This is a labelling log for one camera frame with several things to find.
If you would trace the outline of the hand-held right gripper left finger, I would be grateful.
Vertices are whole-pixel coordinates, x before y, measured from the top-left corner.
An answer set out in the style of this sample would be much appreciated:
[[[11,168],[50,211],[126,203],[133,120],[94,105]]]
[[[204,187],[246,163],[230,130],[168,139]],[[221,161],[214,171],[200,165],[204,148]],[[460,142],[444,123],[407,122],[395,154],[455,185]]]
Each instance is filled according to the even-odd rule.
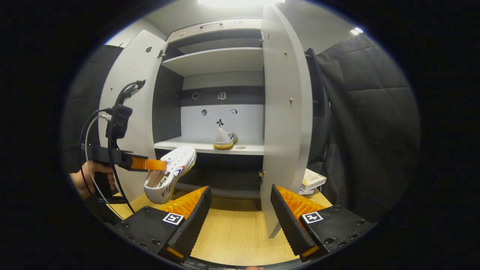
[[[145,206],[113,229],[142,250],[183,263],[191,255],[211,203],[211,187],[205,186],[160,209]]]

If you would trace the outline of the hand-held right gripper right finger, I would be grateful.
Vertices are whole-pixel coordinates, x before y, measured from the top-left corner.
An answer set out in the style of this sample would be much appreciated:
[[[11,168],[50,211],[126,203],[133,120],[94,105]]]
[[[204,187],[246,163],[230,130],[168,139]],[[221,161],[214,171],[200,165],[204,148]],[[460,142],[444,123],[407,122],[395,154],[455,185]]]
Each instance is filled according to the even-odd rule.
[[[341,205],[326,207],[276,185],[270,201],[290,248],[303,262],[341,250],[375,227]]]

